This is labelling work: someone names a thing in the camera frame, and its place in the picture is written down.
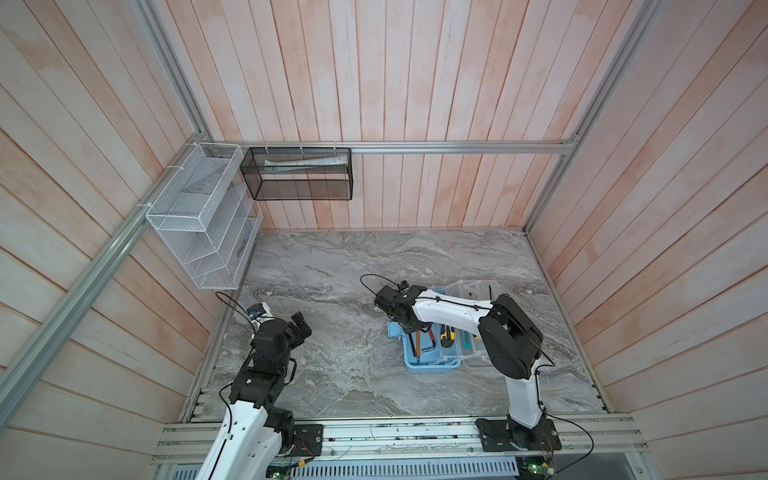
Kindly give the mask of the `yellow black utility knife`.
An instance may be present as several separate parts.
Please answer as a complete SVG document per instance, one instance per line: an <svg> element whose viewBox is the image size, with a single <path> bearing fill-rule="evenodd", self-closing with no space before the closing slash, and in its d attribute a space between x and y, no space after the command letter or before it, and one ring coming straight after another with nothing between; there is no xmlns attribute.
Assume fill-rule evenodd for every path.
<svg viewBox="0 0 768 480"><path fill-rule="evenodd" d="M455 330L453 327L442 325L440 331L440 344L444 349L451 348L455 343Z"/></svg>

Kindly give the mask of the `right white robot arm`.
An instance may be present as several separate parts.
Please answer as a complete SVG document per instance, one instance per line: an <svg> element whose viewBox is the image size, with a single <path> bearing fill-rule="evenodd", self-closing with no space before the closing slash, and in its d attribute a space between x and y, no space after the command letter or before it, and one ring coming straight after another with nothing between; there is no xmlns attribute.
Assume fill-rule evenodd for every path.
<svg viewBox="0 0 768 480"><path fill-rule="evenodd" d="M541 364L543 334L512 297L470 300L440 295L426 287L382 287L374 305L406 334L437 323L479 336L492 366L504 377L509 418L532 430L543 417L535 370Z"/></svg>

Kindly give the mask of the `teal utility knife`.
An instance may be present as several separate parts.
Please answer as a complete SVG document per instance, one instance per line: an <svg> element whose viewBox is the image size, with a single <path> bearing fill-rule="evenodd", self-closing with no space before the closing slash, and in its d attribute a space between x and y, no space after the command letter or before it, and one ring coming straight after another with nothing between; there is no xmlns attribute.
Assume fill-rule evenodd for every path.
<svg viewBox="0 0 768 480"><path fill-rule="evenodd" d="M472 336L468 332L463 331L461 333L461 343L464 350L470 350L472 348Z"/></svg>

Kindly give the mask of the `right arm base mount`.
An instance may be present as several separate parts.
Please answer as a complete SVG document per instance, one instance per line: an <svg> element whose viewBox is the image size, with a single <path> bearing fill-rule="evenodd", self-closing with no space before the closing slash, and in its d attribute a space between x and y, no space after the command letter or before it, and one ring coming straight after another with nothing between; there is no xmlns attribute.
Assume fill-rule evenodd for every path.
<svg viewBox="0 0 768 480"><path fill-rule="evenodd" d="M539 423L527 428L510 416L504 420L478 418L475 421L484 452L558 451L562 443L554 422L543 416Z"/></svg>

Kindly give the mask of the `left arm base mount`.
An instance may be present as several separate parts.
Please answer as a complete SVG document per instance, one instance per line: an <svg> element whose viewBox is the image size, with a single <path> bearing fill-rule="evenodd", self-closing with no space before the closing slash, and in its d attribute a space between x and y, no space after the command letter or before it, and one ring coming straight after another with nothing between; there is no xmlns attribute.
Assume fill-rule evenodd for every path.
<svg viewBox="0 0 768 480"><path fill-rule="evenodd" d="M324 426L319 423L267 427L279 436L278 457L319 457L323 448Z"/></svg>

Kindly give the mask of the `blue plastic tool box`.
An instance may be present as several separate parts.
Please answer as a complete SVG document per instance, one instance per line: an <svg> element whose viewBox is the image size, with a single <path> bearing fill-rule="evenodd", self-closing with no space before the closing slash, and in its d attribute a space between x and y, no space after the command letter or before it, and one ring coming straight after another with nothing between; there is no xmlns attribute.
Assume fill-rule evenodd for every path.
<svg viewBox="0 0 768 480"><path fill-rule="evenodd" d="M491 301L500 293L496 280L459 280L447 286L430 286L439 296L469 301ZM435 323L429 333L407 336L394 321L388 323L388 336L399 338L409 372L446 373L461 366L482 372L495 372L480 335Z"/></svg>

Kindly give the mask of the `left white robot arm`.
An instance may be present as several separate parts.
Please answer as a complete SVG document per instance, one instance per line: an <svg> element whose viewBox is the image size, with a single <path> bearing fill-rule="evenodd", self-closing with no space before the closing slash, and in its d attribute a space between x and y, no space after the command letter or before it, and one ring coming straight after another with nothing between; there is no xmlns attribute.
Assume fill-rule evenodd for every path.
<svg viewBox="0 0 768 480"><path fill-rule="evenodd" d="M274 404L295 377L292 350L311 335L301 312L289 321L261 318L251 350L228 386L225 418L199 479L265 479L275 457L293 449L293 412Z"/></svg>

